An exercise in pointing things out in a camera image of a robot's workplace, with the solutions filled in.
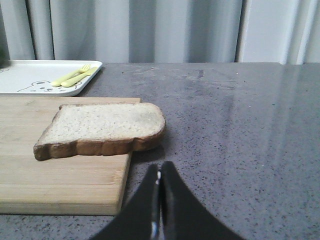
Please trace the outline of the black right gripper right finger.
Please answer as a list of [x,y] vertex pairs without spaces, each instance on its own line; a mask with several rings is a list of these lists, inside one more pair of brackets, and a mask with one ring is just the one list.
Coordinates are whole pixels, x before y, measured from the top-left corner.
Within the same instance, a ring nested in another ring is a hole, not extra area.
[[175,165],[161,167],[163,231],[166,240],[241,240],[215,218],[189,190]]

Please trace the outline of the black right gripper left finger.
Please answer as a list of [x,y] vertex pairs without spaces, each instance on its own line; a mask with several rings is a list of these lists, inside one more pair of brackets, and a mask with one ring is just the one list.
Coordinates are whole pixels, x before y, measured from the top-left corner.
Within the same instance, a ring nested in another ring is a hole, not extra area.
[[152,164],[137,191],[120,213],[93,240],[159,238],[159,169]]

